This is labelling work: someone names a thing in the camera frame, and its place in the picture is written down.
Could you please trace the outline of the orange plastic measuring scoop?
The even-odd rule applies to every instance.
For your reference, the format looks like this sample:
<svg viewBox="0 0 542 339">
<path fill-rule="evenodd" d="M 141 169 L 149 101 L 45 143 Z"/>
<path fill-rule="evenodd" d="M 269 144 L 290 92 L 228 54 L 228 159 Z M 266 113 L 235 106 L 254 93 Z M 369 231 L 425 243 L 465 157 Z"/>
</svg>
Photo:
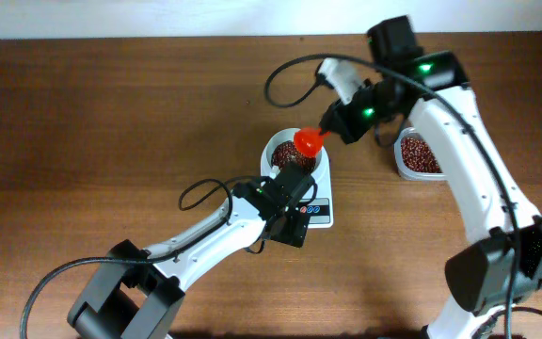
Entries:
<svg viewBox="0 0 542 339">
<path fill-rule="evenodd" d="M 305 157 L 313 158 L 321 152 L 325 138 L 330 133 L 321 128 L 305 127 L 295 132 L 293 143 L 296 150 Z"/>
</svg>

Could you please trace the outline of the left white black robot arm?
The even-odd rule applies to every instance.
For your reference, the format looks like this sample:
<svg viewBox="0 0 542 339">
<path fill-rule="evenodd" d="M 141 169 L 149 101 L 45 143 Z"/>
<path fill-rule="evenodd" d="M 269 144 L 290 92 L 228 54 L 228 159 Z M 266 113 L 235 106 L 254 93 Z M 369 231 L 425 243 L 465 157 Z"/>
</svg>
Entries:
<svg viewBox="0 0 542 339">
<path fill-rule="evenodd" d="M 80 337 L 166 338 L 187 289 L 225 258 L 274 236 L 301 246 L 308 219 L 296 207 L 316 183 L 298 165 L 221 188 L 227 199 L 183 233 L 107 253 L 67 315 Z"/>
</svg>

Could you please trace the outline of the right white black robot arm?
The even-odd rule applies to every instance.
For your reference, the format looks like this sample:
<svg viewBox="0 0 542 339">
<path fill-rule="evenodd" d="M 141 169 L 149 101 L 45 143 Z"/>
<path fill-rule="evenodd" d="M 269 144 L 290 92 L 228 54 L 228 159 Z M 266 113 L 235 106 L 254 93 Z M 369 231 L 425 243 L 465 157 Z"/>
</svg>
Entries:
<svg viewBox="0 0 542 339">
<path fill-rule="evenodd" d="M 367 33 L 378 83 L 351 56 L 324 56 L 319 75 L 338 93 L 320 126 L 345 143 L 402 115 L 428 144 L 452 190 L 469 245 L 445 265 L 450 296 L 425 338 L 486 338 L 498 319 L 542 289 L 542 216 L 518 188 L 450 51 L 427 54 L 407 17 Z"/>
</svg>

